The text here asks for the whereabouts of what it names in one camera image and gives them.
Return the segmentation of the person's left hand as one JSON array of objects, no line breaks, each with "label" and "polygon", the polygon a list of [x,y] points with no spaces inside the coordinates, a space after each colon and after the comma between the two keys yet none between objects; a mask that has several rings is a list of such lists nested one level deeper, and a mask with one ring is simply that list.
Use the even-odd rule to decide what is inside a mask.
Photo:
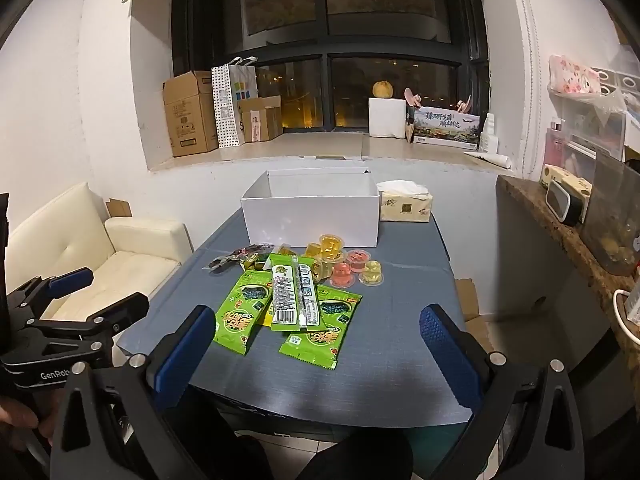
[{"label": "person's left hand", "polygon": [[2,396],[1,421],[15,428],[38,429],[40,434],[53,444],[53,435],[58,418],[58,410],[64,396],[63,389],[50,390],[43,393],[41,417],[30,408],[8,396]]}]

